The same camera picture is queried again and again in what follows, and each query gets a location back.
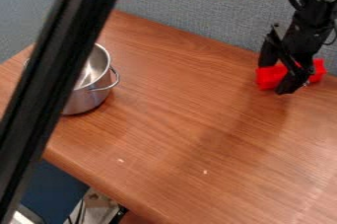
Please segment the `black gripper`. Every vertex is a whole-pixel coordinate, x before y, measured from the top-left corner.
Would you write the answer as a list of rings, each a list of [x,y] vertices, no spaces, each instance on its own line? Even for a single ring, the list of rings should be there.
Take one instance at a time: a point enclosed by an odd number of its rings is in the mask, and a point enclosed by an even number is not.
[[[268,33],[261,48],[259,66],[275,66],[285,52],[301,66],[295,70],[287,70],[276,88],[279,95],[293,94],[308,84],[309,77],[315,74],[313,55],[331,36],[335,21],[335,4],[307,5],[300,11],[295,11],[281,40],[279,40],[276,31]]]

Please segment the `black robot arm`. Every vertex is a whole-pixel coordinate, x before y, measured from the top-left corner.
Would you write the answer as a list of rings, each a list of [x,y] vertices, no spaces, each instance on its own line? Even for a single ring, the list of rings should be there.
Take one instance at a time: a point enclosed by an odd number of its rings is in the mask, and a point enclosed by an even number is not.
[[[336,27],[337,0],[288,0],[296,9],[280,39],[287,68],[276,93],[291,94],[313,74],[313,54]],[[0,119],[0,224],[11,224],[84,62],[117,0],[56,0],[27,69]]]

